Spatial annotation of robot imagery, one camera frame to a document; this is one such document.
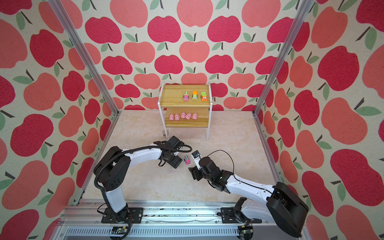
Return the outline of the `pink blue toy car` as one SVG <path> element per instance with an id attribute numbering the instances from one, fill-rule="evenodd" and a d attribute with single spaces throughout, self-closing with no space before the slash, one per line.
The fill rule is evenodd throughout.
<path id="1" fill-rule="evenodd" d="M 188 155 L 184 156 L 184 162 L 185 162 L 186 165 L 189 165 L 191 163 L 190 158 L 188 157 Z"/>

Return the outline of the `wooden two-tier white-frame shelf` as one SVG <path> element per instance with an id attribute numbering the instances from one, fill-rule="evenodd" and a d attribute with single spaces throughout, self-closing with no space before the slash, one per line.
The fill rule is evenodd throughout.
<path id="1" fill-rule="evenodd" d="M 189 92 L 189 101 L 183 101 L 183 94 Z M 193 91 L 198 92 L 198 100 L 192 100 Z M 202 102 L 201 92 L 206 92 L 208 100 Z M 211 83 L 206 85 L 166 85 L 162 84 L 160 96 L 157 102 L 158 109 L 161 115 L 163 131 L 166 131 L 166 139 L 170 138 L 171 128 L 205 128 L 206 140 L 210 137 L 210 128 L 212 121 L 213 97 Z M 186 115 L 197 113 L 198 119 L 193 120 L 192 116 L 189 120 L 181 119 L 181 113 Z M 169 115 L 179 114 L 180 120 L 169 120 Z"/>

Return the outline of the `pink green toy car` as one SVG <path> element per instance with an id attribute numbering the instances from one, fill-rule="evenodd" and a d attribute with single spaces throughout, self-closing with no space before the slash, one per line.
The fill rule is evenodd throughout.
<path id="1" fill-rule="evenodd" d="M 188 102 L 189 101 L 189 92 L 185 91 L 183 94 L 183 101 Z"/>

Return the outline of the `orange green toy car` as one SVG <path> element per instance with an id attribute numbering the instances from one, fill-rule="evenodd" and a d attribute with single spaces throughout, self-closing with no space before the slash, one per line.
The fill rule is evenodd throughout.
<path id="1" fill-rule="evenodd" d="M 193 101 L 197 101 L 198 100 L 198 92 L 197 91 L 193 91 L 192 100 Z"/>

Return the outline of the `multicolour toy car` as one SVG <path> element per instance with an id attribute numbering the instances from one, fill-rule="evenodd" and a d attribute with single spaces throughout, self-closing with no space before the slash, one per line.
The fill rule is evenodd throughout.
<path id="1" fill-rule="evenodd" d="M 201 92 L 201 100 L 202 102 L 206 102 L 208 100 L 208 96 L 206 92 Z"/>

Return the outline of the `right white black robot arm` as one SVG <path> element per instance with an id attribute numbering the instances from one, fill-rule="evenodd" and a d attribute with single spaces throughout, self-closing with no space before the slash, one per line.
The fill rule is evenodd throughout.
<path id="1" fill-rule="evenodd" d="M 210 157 L 198 153 L 192 159 L 196 166 L 189 168 L 193 179 L 205 179 L 214 189 L 240 195 L 234 216 L 240 223 L 261 220 L 275 223 L 294 238 L 302 236 L 309 207 L 286 184 L 264 185 L 241 178 L 233 172 L 221 170 Z"/>

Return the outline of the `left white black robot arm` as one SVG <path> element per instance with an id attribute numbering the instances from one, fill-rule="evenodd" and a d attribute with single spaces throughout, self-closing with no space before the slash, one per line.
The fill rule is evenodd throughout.
<path id="1" fill-rule="evenodd" d="M 183 160 L 178 154 L 190 153 L 192 150 L 191 146 L 175 136 L 168 141 L 156 141 L 151 145 L 130 150 L 114 146 L 95 166 L 94 185 L 101 191 L 108 209 L 118 214 L 127 206 L 121 185 L 129 167 L 158 160 L 160 167 L 169 164 L 176 169 Z"/>

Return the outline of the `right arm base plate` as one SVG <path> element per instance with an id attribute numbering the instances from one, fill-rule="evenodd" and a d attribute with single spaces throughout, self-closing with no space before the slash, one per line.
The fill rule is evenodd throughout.
<path id="1" fill-rule="evenodd" d="M 223 224 L 261 224 L 260 219 L 249 219 L 240 210 L 235 208 L 221 208 L 217 216 L 222 218 Z"/>

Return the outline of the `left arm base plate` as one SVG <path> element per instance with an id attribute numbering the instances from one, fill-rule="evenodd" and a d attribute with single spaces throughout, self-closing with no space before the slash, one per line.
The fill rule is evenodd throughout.
<path id="1" fill-rule="evenodd" d="M 113 214 L 113 211 L 106 208 L 101 220 L 102 224 L 124 224 L 129 222 L 130 224 L 140 224 L 143 218 L 143 208 L 123 208 L 120 212 Z"/>

